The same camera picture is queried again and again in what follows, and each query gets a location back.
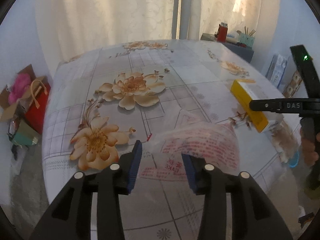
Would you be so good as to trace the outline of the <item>green fleece sleeve forearm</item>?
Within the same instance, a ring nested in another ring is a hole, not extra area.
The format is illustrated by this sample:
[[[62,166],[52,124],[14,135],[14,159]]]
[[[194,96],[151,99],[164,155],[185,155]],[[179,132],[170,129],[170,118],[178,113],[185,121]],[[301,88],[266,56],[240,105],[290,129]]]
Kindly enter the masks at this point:
[[[313,165],[304,186],[305,194],[312,200],[319,199],[319,165]]]

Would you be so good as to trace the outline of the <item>right hand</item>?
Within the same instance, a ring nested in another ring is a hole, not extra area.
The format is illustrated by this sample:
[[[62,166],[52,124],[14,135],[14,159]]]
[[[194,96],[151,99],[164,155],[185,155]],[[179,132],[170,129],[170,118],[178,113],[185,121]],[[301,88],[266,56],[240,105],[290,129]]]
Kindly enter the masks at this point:
[[[304,162],[308,166],[313,166],[315,162],[319,159],[319,155],[316,152],[316,146],[313,142],[304,136],[303,130],[300,129],[302,154],[304,157]]]

